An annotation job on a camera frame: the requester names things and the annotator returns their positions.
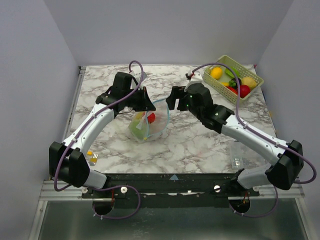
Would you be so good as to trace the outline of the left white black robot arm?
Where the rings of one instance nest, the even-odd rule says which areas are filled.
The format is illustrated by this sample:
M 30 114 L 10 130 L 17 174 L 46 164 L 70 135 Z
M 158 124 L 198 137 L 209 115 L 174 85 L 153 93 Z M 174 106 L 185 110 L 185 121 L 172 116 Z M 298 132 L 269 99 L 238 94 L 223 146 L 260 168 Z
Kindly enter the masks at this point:
M 54 181 L 61 180 L 74 187 L 91 187 L 101 198 L 107 197 L 111 185 L 107 176 L 90 168 L 85 154 L 107 124 L 124 108 L 136 112 L 155 111 L 147 89 L 136 78 L 118 72 L 112 86 L 99 95 L 84 122 L 61 143 L 49 147 L 49 173 Z

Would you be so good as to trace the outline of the clear zip top bag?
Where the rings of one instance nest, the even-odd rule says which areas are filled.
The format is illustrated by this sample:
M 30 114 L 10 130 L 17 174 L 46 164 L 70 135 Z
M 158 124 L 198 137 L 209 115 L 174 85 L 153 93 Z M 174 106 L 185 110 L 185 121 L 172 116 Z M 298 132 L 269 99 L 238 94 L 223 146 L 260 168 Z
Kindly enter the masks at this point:
M 158 99 L 153 102 L 153 105 L 156 107 L 155 111 L 143 111 L 145 113 L 143 117 L 145 117 L 145 122 L 147 125 L 147 135 L 144 141 L 139 142 L 143 143 L 145 141 L 152 141 L 158 138 L 167 128 L 170 122 L 170 110 L 166 103 L 166 100 Z M 147 121 L 147 115 L 151 112 L 155 113 L 156 119 L 152 124 L 149 124 Z

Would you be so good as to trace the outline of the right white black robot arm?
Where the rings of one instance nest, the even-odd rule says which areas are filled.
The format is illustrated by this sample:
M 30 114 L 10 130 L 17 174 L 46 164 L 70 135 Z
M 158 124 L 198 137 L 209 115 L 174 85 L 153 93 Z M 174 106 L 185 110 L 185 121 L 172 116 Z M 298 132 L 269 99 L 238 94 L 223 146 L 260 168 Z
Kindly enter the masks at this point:
M 215 104 L 211 93 L 202 83 L 173 86 L 166 103 L 170 110 L 191 112 L 207 129 L 229 136 L 263 157 L 265 165 L 241 169 L 231 178 L 230 191 L 241 196 L 255 186 L 274 185 L 289 190 L 304 166 L 302 144 L 274 138 L 268 143 L 268 134 L 256 129 L 259 135 L 243 126 L 229 108 Z

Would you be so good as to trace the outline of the red pomegranate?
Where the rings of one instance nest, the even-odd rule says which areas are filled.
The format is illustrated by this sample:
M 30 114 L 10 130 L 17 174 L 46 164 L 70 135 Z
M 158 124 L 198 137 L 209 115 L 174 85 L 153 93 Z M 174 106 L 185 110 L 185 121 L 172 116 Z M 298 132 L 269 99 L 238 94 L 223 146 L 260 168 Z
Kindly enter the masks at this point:
M 243 99 L 251 92 L 251 89 L 248 85 L 242 84 L 240 85 L 238 92 L 240 94 L 240 98 Z

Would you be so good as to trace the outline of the green white cabbage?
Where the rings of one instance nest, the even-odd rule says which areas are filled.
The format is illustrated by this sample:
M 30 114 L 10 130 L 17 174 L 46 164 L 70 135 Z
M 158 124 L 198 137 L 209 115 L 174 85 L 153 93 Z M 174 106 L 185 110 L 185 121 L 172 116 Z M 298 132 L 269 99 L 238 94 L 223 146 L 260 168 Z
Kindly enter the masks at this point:
M 131 120 L 128 129 L 138 142 L 143 142 L 147 136 L 147 123 L 145 117 L 134 117 Z

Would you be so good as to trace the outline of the yellow red mango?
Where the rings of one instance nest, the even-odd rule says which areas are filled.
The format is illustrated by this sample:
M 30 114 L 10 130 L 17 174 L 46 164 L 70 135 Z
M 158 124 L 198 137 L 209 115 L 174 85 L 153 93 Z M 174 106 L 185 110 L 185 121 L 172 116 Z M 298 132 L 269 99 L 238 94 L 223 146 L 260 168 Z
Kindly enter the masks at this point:
M 137 113 L 136 118 L 141 119 L 144 115 L 145 115 L 144 112 L 139 112 L 139 113 Z

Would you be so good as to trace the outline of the beige pear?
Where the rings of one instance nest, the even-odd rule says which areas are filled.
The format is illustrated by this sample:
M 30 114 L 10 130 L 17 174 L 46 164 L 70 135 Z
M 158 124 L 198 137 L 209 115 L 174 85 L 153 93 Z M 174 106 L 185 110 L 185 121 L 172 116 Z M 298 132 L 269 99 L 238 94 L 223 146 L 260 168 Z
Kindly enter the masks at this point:
M 243 77 L 241 79 L 241 84 L 248 86 L 251 90 L 253 90 L 258 85 L 257 82 L 249 76 Z

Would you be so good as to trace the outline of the red apple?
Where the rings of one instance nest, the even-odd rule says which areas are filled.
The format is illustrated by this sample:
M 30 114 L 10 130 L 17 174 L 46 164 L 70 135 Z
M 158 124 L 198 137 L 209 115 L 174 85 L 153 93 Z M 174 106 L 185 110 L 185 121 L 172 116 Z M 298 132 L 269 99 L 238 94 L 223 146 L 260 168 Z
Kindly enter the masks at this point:
M 148 113 L 148 114 L 147 114 L 147 122 L 148 122 L 149 124 L 154 123 L 155 120 L 156 120 L 156 115 L 155 115 L 154 112 L 151 112 L 151 113 Z

